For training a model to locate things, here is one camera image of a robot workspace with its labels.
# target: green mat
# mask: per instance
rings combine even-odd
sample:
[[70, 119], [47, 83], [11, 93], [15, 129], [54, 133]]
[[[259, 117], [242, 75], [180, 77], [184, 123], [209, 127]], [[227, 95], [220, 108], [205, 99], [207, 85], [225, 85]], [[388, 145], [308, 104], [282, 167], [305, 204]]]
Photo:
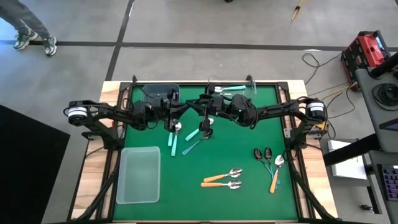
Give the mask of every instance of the green mat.
[[[199, 86], [181, 86], [180, 101], [197, 99], [203, 91]], [[133, 101], [141, 98], [142, 93], [134, 91]], [[276, 104], [275, 87], [258, 86], [254, 103], [257, 106]], [[181, 117], [182, 129], [178, 133], [175, 157], [170, 156], [169, 133], [163, 122], [145, 131], [127, 129], [125, 147], [160, 148], [160, 199], [156, 203], [116, 204], [114, 220], [296, 220], [287, 165], [279, 170], [279, 188], [275, 194], [270, 194], [271, 176], [253, 156], [255, 147], [263, 153], [265, 147], [271, 147], [273, 160], [283, 153], [280, 119], [260, 121], [250, 130], [227, 119], [215, 118], [211, 139], [200, 142], [183, 156], [182, 151], [201, 138], [199, 133], [189, 142], [185, 141], [201, 120], [192, 109]], [[242, 182], [240, 189], [200, 187], [205, 177], [228, 173], [234, 167], [243, 169], [243, 174], [237, 178]], [[229, 180], [230, 177], [225, 177], [219, 181], [227, 183]]]

